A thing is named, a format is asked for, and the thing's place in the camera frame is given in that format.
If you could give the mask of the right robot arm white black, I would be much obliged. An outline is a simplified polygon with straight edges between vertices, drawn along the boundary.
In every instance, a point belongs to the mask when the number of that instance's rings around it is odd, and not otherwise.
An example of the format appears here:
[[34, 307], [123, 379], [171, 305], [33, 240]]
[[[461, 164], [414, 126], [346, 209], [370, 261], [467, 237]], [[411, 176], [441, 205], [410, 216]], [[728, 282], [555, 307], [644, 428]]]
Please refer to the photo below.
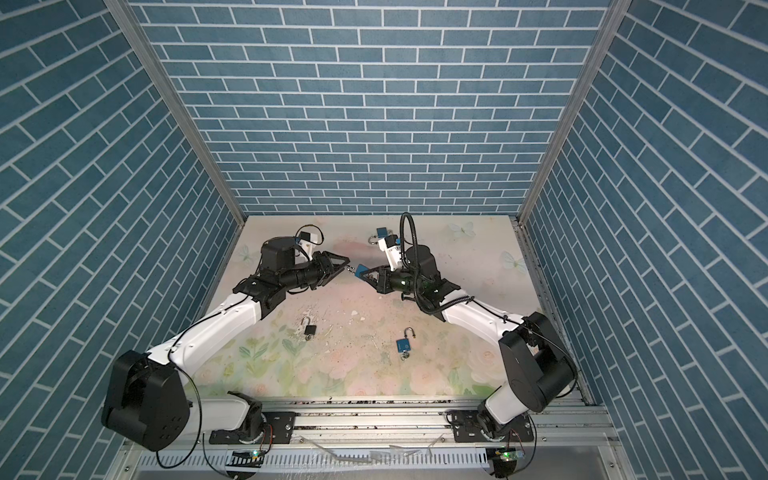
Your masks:
[[397, 234], [379, 239], [378, 244], [387, 263], [358, 266], [358, 278], [380, 294], [398, 292], [422, 313], [499, 349], [506, 380], [480, 403], [477, 413], [479, 427], [489, 439], [505, 436], [514, 420], [542, 412], [576, 386], [578, 369], [549, 318], [492, 307], [443, 277], [430, 248], [418, 241], [410, 213], [400, 216]]

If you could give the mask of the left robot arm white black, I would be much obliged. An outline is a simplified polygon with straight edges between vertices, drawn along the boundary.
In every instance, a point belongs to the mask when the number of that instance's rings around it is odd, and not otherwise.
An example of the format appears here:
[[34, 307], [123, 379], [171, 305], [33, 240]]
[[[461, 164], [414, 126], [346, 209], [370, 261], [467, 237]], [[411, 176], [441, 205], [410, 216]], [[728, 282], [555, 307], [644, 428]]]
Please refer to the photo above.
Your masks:
[[300, 237], [266, 241], [255, 272], [239, 281], [211, 313], [146, 352], [128, 350], [114, 361], [102, 425], [152, 452], [191, 434], [211, 433], [231, 443], [262, 441], [267, 428], [260, 401], [234, 391], [223, 399], [205, 400], [185, 388], [200, 367], [266, 319], [289, 293], [328, 284], [348, 263], [344, 256], [314, 251]]

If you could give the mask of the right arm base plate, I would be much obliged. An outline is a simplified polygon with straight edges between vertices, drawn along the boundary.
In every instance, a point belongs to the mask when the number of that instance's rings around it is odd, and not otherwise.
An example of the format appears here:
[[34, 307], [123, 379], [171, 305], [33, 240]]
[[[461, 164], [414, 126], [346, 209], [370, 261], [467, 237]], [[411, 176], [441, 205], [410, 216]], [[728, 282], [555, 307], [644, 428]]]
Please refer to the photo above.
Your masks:
[[499, 424], [489, 413], [477, 410], [448, 410], [444, 418], [457, 443], [525, 443], [534, 440], [533, 424], [525, 414], [506, 424]]

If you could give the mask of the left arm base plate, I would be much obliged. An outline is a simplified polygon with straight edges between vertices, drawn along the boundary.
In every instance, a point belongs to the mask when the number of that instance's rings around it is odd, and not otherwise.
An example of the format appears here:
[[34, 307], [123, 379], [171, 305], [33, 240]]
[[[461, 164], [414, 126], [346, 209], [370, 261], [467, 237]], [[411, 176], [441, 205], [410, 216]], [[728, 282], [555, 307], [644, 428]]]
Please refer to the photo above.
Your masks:
[[289, 444], [293, 435], [294, 412], [258, 413], [234, 430], [214, 430], [208, 436], [211, 445], [281, 445]]

